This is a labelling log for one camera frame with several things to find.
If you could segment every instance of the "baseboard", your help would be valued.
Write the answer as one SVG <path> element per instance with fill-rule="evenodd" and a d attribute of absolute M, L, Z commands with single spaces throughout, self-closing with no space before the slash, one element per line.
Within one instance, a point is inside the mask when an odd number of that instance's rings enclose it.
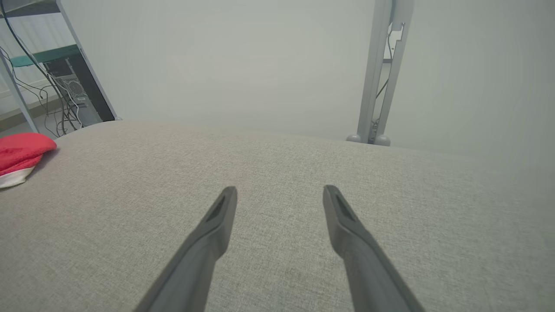
<path fill-rule="evenodd" d="M 31 103 L 28 105 L 28 107 L 32 107 L 32 108 L 29 108 L 29 114 L 33 118 L 46 114 L 46 109 L 42 107 L 39 102 Z M 60 101 L 60 99 L 54 99 L 54 100 L 48 101 L 49 111 L 53 111 L 61 107 L 62 107 L 62 101 Z M 19 124 L 26 123 L 26 122 L 27 120 L 25 119 L 25 116 L 21 111 L 17 114 L 13 114 L 12 112 L 2 114 L 0 115 L 0 131 L 4 131 L 6 129 L 15 127 Z"/>
<path fill-rule="evenodd" d="M 50 85 L 50 83 L 45 78 L 45 79 L 37 80 L 35 82 L 28 83 L 26 88 L 21 87 L 19 85 L 17 87 L 19 88 L 19 91 L 21 93 L 29 92 L 29 90 L 32 90 L 33 92 L 38 92 L 38 90 L 29 87 L 29 85 L 31 85 L 35 88 L 41 88 L 41 87 L 46 87 L 47 85 Z M 0 99 L 5 98 L 5 97 L 9 97 L 11 95 L 12 95 L 12 92 L 9 89 L 3 90 L 3 91 L 0 92 Z"/>

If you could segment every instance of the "white cable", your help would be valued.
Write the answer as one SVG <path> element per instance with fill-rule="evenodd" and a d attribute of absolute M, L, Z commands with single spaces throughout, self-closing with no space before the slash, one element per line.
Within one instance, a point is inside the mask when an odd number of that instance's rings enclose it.
<path fill-rule="evenodd" d="M 58 86 L 59 86 L 60 88 L 64 89 L 64 90 L 68 93 L 69 99 L 71 100 L 71 102 L 73 103 L 73 105 L 75 105 L 75 107 L 77 107 L 77 111 L 75 112 L 75 117 L 77 117 L 77 121 L 79 122 L 79 129 L 81 129 L 81 128 L 83 127 L 83 123 L 81 122 L 81 119 L 79 119 L 79 105 L 77 105 L 77 104 L 75 103 L 75 101 L 73 100 L 73 98 L 72 98 L 72 96 L 71 96 L 71 93 L 69 92 L 68 89 L 62 87 L 60 84 L 58 84 Z"/>

